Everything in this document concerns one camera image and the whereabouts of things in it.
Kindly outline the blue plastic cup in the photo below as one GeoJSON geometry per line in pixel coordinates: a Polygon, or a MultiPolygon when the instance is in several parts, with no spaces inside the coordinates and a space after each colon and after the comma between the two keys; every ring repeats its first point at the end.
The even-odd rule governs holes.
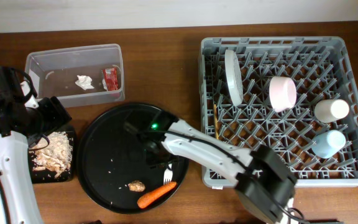
{"type": "Polygon", "coordinates": [[[312,151],[320,158],[329,159],[346,144],[345,135],[337,130],[330,130],[313,138],[312,151]]]}

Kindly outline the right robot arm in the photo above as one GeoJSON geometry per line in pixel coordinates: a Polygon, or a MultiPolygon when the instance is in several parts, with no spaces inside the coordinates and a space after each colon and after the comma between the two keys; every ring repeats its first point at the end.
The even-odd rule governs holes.
{"type": "Polygon", "coordinates": [[[165,150],[223,176],[234,185],[244,208],[259,220],[279,223],[288,217],[306,223],[304,215],[288,204],[295,196],[297,179],[273,149],[260,146],[252,150],[230,145],[166,111],[141,126],[137,137],[152,152],[165,150]]]}

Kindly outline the orange carrot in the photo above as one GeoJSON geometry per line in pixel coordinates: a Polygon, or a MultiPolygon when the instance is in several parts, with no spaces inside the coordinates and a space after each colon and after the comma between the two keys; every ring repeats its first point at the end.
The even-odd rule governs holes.
{"type": "Polygon", "coordinates": [[[176,182],[169,182],[151,192],[148,192],[141,196],[138,201],[137,205],[139,208],[146,208],[154,201],[158,200],[160,197],[164,196],[165,194],[169,193],[169,191],[173,190],[177,186],[176,182]]]}

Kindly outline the black rectangular tray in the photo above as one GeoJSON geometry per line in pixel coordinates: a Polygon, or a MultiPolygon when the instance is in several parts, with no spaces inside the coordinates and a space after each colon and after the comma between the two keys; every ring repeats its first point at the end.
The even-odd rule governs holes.
{"type": "Polygon", "coordinates": [[[33,184],[67,182],[73,178],[76,132],[65,125],[29,149],[28,162],[33,184]]]}

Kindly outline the round black serving tray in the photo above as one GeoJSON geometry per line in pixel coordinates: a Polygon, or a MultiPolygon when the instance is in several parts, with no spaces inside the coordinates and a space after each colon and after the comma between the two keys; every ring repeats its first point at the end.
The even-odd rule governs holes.
{"type": "Polygon", "coordinates": [[[83,190],[98,205],[122,214],[142,213],[154,209],[175,194],[174,190],[146,208],[139,208],[138,199],[163,185],[167,167],[140,167],[142,145],[124,130],[125,119],[135,114],[138,122],[149,124],[161,108],[145,103],[125,103],[98,116],[87,128],[76,153],[77,176],[83,190]],[[132,192],[128,184],[139,180],[143,192],[132,192]]]}

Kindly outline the rice and shells pile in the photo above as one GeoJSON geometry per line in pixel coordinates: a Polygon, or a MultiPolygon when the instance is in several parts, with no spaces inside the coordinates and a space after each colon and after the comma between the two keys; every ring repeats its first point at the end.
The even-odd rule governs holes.
{"type": "Polygon", "coordinates": [[[66,131],[42,138],[29,149],[31,171],[36,175],[44,172],[53,180],[63,180],[71,174],[73,148],[73,138],[66,131]]]}

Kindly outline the brown walnut shell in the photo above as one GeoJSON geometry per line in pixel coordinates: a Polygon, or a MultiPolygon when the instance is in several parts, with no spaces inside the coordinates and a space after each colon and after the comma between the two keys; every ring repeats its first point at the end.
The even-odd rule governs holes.
{"type": "Polygon", "coordinates": [[[129,183],[127,186],[132,192],[143,192],[145,190],[145,185],[139,180],[135,180],[129,183]]]}

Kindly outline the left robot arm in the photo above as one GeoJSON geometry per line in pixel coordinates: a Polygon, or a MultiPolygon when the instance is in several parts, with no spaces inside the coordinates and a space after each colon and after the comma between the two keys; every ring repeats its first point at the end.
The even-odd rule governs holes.
{"type": "Polygon", "coordinates": [[[0,223],[42,223],[29,148],[71,120],[57,97],[36,101],[31,77],[0,66],[0,223]]]}

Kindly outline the clear plastic bin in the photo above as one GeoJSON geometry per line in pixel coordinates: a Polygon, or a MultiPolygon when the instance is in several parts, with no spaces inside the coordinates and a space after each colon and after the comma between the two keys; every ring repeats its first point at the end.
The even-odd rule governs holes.
{"type": "Polygon", "coordinates": [[[113,103],[125,99],[124,65],[117,44],[90,45],[32,52],[27,56],[25,72],[32,79],[37,100],[56,96],[66,107],[113,103]],[[106,91],[101,71],[117,68],[119,89],[106,91]],[[83,90],[75,84],[78,75],[92,78],[94,89],[83,90]]]}

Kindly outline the grey plate with rice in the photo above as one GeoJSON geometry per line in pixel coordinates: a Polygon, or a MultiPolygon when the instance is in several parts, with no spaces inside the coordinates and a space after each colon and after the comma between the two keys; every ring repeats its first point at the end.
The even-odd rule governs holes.
{"type": "Polygon", "coordinates": [[[227,87],[234,106],[243,101],[243,86],[239,61],[235,51],[225,50],[224,54],[227,87]]]}

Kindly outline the small white cup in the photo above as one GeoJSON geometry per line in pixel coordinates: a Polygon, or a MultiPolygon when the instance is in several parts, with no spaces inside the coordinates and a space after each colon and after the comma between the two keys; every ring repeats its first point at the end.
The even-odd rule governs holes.
{"type": "Polygon", "coordinates": [[[345,118],[349,110],[348,103],[342,99],[322,100],[316,104],[314,115],[323,123],[331,123],[345,118]]]}

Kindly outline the pink shallow bowl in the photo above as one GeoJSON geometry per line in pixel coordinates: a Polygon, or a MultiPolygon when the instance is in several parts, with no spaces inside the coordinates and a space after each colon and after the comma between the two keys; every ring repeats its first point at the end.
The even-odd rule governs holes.
{"type": "Polygon", "coordinates": [[[288,77],[273,77],[269,85],[269,100],[277,113],[292,109],[296,104],[296,86],[288,77]]]}

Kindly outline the red snack wrapper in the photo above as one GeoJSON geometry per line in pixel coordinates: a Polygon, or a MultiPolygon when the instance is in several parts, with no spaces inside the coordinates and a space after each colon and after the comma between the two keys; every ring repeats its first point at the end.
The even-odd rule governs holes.
{"type": "Polygon", "coordinates": [[[105,68],[101,73],[103,76],[102,84],[106,91],[116,91],[119,89],[116,67],[105,68]]]}

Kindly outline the white plastic fork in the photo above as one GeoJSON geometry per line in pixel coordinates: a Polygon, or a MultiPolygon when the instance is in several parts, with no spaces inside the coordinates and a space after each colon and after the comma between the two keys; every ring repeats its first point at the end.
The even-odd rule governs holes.
{"type": "Polygon", "coordinates": [[[163,184],[169,184],[172,181],[173,171],[172,164],[168,164],[163,174],[163,184]]]}

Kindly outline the white tissue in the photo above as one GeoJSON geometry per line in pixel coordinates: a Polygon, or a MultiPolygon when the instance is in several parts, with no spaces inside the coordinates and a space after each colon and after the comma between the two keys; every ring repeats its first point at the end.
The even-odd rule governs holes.
{"type": "Polygon", "coordinates": [[[92,85],[92,78],[86,75],[78,75],[77,81],[75,84],[79,86],[83,90],[92,90],[94,89],[94,86],[92,85]]]}

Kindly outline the grey dishwasher rack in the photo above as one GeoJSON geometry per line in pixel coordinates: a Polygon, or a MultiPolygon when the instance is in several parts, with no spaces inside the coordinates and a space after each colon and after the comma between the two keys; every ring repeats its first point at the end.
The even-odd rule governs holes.
{"type": "Polygon", "coordinates": [[[208,37],[199,56],[201,129],[219,140],[257,149],[272,148],[298,178],[300,187],[358,186],[358,91],[345,42],[340,37],[208,37]],[[243,101],[234,106],[227,87],[224,54],[235,51],[241,70],[243,101]],[[275,112],[269,100],[273,77],[296,86],[292,109],[275,112]],[[342,99],[349,114],[323,123],[314,108],[322,100],[342,99]],[[313,151],[313,138],[342,132],[345,146],[329,159],[313,151]]]}

